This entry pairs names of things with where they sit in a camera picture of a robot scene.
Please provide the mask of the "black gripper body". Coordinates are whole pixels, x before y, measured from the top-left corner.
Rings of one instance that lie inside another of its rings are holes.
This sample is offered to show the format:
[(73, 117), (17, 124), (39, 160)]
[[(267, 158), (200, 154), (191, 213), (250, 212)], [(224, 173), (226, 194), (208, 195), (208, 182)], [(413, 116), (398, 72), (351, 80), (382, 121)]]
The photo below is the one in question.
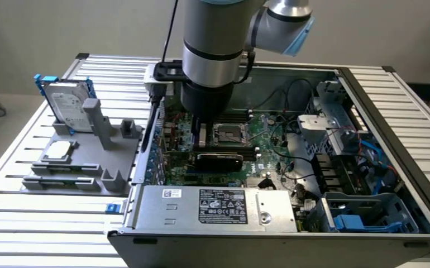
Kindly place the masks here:
[(184, 82), (182, 85), (182, 105), (202, 123), (211, 122), (227, 109), (234, 92), (234, 83), (216, 88)]

